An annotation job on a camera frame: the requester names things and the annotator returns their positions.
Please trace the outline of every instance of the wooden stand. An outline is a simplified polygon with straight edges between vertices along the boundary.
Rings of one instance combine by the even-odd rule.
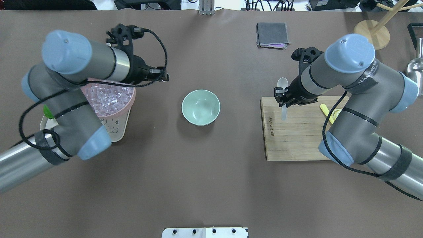
[[[385,24],[391,20],[397,12],[407,9],[412,9],[416,7],[423,6],[422,4],[417,4],[413,6],[403,7],[409,0],[400,0],[393,8],[387,7],[380,3],[377,4],[378,7],[388,10],[389,12],[382,18],[380,22],[373,20],[365,20],[359,22],[354,27],[354,33],[365,36],[370,43],[373,44],[376,50],[385,48],[388,45],[390,35],[388,29],[385,27]]]
[[[267,161],[324,161],[329,160],[319,153],[321,130],[326,116],[320,110],[324,103],[329,108],[339,96],[319,96],[319,102],[294,105],[288,108],[288,117],[282,121],[280,107],[274,97],[261,98],[264,145]],[[346,96],[338,108],[348,101]]]

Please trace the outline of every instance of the metal cylinder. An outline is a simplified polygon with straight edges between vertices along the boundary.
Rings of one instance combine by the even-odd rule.
[[[310,66],[308,66],[301,74],[301,84],[304,89],[314,95],[322,95],[329,91],[331,88],[322,88],[322,86],[317,85],[314,79],[312,79]]]
[[[416,51],[417,51],[416,57],[423,58],[423,38],[417,39]]]
[[[50,169],[40,152],[22,142],[0,155],[0,194]]]
[[[383,138],[382,145],[366,166],[376,174],[389,171],[400,157],[401,149],[398,145]],[[399,178],[390,181],[400,189],[423,199],[423,159],[413,154],[408,169]]]
[[[89,41],[92,55],[88,65],[80,72],[65,75],[68,80],[80,82],[88,77],[122,81],[129,72],[129,58],[125,52],[106,44]]]

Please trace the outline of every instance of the yellow object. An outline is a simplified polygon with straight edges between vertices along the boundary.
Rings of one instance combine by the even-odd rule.
[[[327,117],[327,115],[329,115],[329,109],[327,109],[326,104],[320,104],[320,109],[325,114],[326,117]],[[332,115],[330,115],[330,117],[329,117],[329,122],[331,124],[333,124],[335,122]]]

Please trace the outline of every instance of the black cable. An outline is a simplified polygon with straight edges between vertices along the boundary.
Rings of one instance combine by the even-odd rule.
[[[62,90],[62,91],[59,91],[59,92],[57,92],[57,93],[55,93],[55,94],[52,94],[52,95],[50,95],[50,96],[48,96],[48,97],[45,97],[45,98],[43,98],[43,99],[41,99],[40,101],[38,101],[38,102],[36,102],[36,103],[34,103],[32,106],[30,106],[27,110],[25,110],[24,111],[24,113],[22,113],[22,115],[21,115],[21,117],[20,117],[20,119],[19,119],[19,135],[21,136],[21,138],[22,138],[22,140],[27,144],[27,145],[29,145],[29,146],[31,146],[31,147],[33,147],[33,148],[35,148],[35,149],[41,149],[41,150],[51,150],[51,149],[54,149],[54,148],[56,148],[58,145],[60,145],[60,138],[59,138],[59,136],[58,136],[58,134],[56,133],[56,132],[54,132],[54,131],[52,131],[52,130],[44,130],[44,133],[47,133],[47,134],[51,134],[51,135],[55,135],[56,136],[56,141],[55,141],[55,146],[53,146],[53,147],[43,147],[43,146],[39,146],[39,145],[36,145],[36,144],[32,144],[28,139],[30,138],[30,137],[26,137],[25,136],[25,134],[24,134],[24,131],[23,131],[23,124],[24,124],[24,119],[25,119],[25,116],[32,110],[32,109],[34,109],[36,106],[38,106],[38,105],[40,105],[41,103],[43,103],[43,102],[45,102],[45,101],[47,101],[48,99],[51,99],[51,98],[54,98],[54,97],[57,97],[57,96],[59,96],[59,95],[61,95],[61,94],[64,94],[64,93],[66,93],[67,92],[67,90]]]
[[[279,6],[279,4],[280,3],[283,3],[283,0],[279,0],[278,2],[277,2],[277,4],[276,4],[276,6],[273,8],[273,10],[274,11],[277,11],[277,7]]]
[[[28,136],[28,138],[31,138],[31,137],[33,137],[35,134],[31,134],[31,135],[29,135]],[[12,147],[15,147],[15,146],[17,146],[18,144],[20,144],[20,143],[22,143],[22,142],[24,142],[24,140],[20,140],[19,142],[17,142],[17,143],[15,143],[14,145],[12,145],[10,148],[12,148]]]
[[[329,152],[329,154],[332,156],[332,158],[334,158],[335,159],[335,161],[338,163],[338,164],[340,164],[342,167],[344,167],[344,168],[346,168],[346,169],[349,169],[349,170],[351,170],[351,171],[354,171],[354,172],[357,172],[357,173],[361,173],[361,174],[367,174],[367,175],[370,175],[370,176],[373,176],[373,177],[377,177],[378,175],[377,174],[374,174],[374,173],[370,173],[370,172],[366,172],[366,171],[362,171],[362,170],[358,170],[358,169],[354,169],[354,168],[351,168],[351,167],[349,167],[349,166],[347,166],[346,164],[344,164],[344,163],[342,163],[336,156],[335,156],[335,154],[333,154],[332,153],[332,151],[330,150],[330,148],[329,148],[329,145],[328,145],[328,143],[327,143],[327,140],[326,140],[326,126],[327,126],[327,124],[328,124],[328,122],[329,122],[329,117],[330,117],[330,115],[332,115],[332,113],[333,113],[333,111],[335,110],[335,108],[338,106],[338,104],[345,98],[345,96],[346,96],[346,94],[347,94],[347,91],[345,91],[344,92],[344,94],[341,96],[341,98],[335,103],[335,105],[332,107],[332,109],[330,110],[330,112],[329,112],[329,114],[328,114],[328,116],[326,117],[326,120],[324,121],[324,124],[323,124],[323,130],[322,130],[322,137],[323,137],[323,143],[324,143],[324,146],[326,147],[326,149],[328,150],[328,152]]]
[[[270,5],[270,2],[269,2],[269,0],[265,0],[266,2],[267,2],[267,4],[269,5],[269,9],[270,9],[270,11],[272,11],[272,5]]]
[[[344,163],[342,163],[337,157],[336,157],[336,155],[335,154],[333,154],[333,152],[332,152],[332,150],[329,148],[329,145],[328,145],[328,143],[327,143],[327,139],[326,139],[326,127],[327,127],[327,124],[328,124],[328,122],[329,122],[329,118],[330,118],[330,115],[332,115],[332,113],[333,113],[333,111],[335,110],[335,108],[339,105],[339,103],[345,98],[345,96],[346,96],[346,94],[347,94],[347,91],[345,91],[344,92],[344,94],[342,94],[342,96],[340,97],[340,99],[334,104],[334,106],[332,107],[332,109],[330,109],[330,111],[329,111],[329,114],[327,115],[327,117],[326,117],[326,119],[325,119],[325,121],[324,121],[324,124],[323,124],[323,129],[322,129],[322,137],[323,137],[323,143],[324,143],[324,146],[326,147],[326,150],[329,152],[329,154],[332,156],[332,158],[339,164],[339,165],[341,165],[342,167],[344,167],[344,168],[346,168],[346,169],[348,169],[348,170],[351,170],[351,171],[353,171],[353,172],[356,172],[356,173],[360,173],[360,174],[366,174],[366,175],[370,175],[370,176],[372,176],[372,177],[378,177],[379,175],[378,174],[375,174],[375,173],[370,173],[370,172],[366,172],[366,171],[363,171],[363,170],[359,170],[359,169],[354,169],[354,168],[351,168],[351,167],[349,167],[349,166],[347,166],[346,164],[344,164]],[[413,198],[413,199],[416,199],[416,200],[419,200],[419,201],[421,201],[421,199],[419,199],[419,198],[417,198],[416,196],[413,196],[413,195],[411,195],[411,194],[409,194],[409,193],[407,193],[407,192],[405,192],[405,191],[403,191],[403,190],[401,190],[400,188],[398,188],[397,186],[395,186],[395,185],[393,185],[392,183],[390,183],[390,182],[385,182],[386,184],[388,184],[389,186],[391,186],[391,187],[393,187],[394,189],[396,189],[397,191],[399,191],[399,192],[401,192],[402,194],[404,194],[404,195],[407,195],[407,196],[409,196],[409,197],[411,197],[411,198]]]
[[[98,83],[98,84],[106,84],[106,85],[113,85],[113,86],[121,86],[121,87],[127,87],[127,88],[142,88],[148,85],[153,84],[155,81],[148,82],[146,84],[137,84],[137,85],[130,85],[130,84],[123,84],[123,83],[112,83],[112,82],[104,82],[104,81],[88,81],[87,84],[90,83]]]
[[[264,7],[263,7],[262,0],[257,0],[257,2],[255,3],[255,10],[257,10],[257,4],[258,4],[258,3],[260,3],[260,5],[261,5],[261,9],[264,11]]]
[[[401,190],[399,187],[397,187],[397,186],[393,185],[392,183],[390,183],[390,182],[388,182],[388,181],[386,181],[385,183],[386,183],[386,184],[388,184],[389,186],[393,187],[395,190],[397,190],[398,192],[400,192],[400,193],[402,193],[402,194],[404,194],[404,195],[407,195],[407,196],[409,196],[409,197],[411,197],[411,198],[414,198],[414,199],[416,199],[416,200],[422,201],[420,198],[418,198],[418,197],[416,197],[416,196],[413,196],[413,195],[411,195],[411,194],[407,193],[407,192],[406,192],[406,191],[404,191],[404,190]]]

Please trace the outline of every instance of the black device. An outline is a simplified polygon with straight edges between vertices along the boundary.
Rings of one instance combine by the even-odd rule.
[[[106,34],[109,36],[106,39],[106,43],[125,52],[131,65],[128,75],[120,83],[139,84],[144,80],[169,81],[169,75],[166,72],[162,72],[162,70],[165,70],[164,66],[157,68],[148,66],[140,56],[134,55],[132,40],[142,38],[144,36],[144,29],[134,25],[125,26],[118,24],[115,28],[107,31]]]
[[[362,0],[360,3],[360,9],[361,11],[372,11],[372,12],[387,11],[383,8],[378,7],[377,6],[378,3],[390,8],[394,7],[394,3],[392,0]],[[416,3],[417,3],[417,0],[410,0],[404,5],[404,7],[412,6]],[[407,11],[409,11],[409,9],[402,10],[400,12],[407,12]]]
[[[115,0],[118,9],[147,3],[158,3],[164,10],[181,10],[181,0]]]
[[[97,10],[90,0],[4,0],[6,10]]]
[[[417,49],[417,39],[423,38],[423,23],[410,23],[407,28],[414,48]]]
[[[360,0],[308,0],[311,10],[323,11],[333,9],[354,8]]]
[[[287,88],[274,88],[274,97],[279,103],[279,107],[286,105],[286,107],[289,108],[292,105],[307,105],[317,102],[318,95],[309,93],[302,86],[300,77],[302,72],[322,54],[323,51],[320,51],[315,47],[308,47],[307,49],[298,48],[292,53],[291,58],[299,62],[298,76]]]

